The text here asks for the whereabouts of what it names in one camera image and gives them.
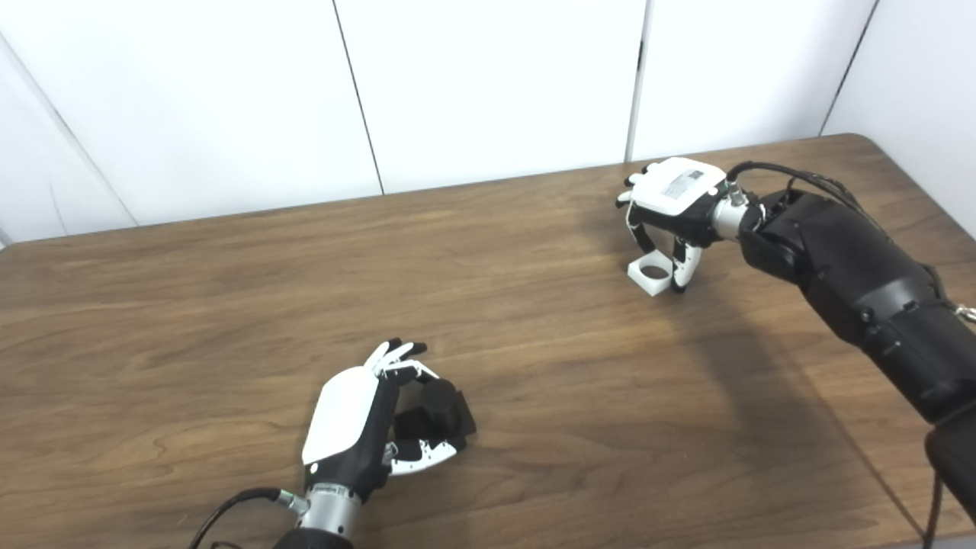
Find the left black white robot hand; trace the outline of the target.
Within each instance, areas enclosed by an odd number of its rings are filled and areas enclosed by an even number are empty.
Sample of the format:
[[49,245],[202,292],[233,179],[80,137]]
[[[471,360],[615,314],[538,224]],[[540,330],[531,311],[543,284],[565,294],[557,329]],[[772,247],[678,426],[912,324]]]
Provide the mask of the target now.
[[304,489],[334,484],[367,502],[391,477],[462,452],[477,433],[466,396],[419,360],[422,342],[380,343],[322,386],[302,448]]

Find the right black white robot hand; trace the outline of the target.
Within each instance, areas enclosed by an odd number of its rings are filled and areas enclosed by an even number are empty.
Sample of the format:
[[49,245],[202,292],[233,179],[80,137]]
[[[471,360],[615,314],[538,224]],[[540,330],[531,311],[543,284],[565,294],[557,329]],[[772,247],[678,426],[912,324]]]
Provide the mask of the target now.
[[727,197],[725,178],[717,166],[670,157],[624,181],[615,205],[625,208],[625,226],[643,253],[627,273],[646,294],[682,293],[690,284],[703,250],[719,240],[712,213]]

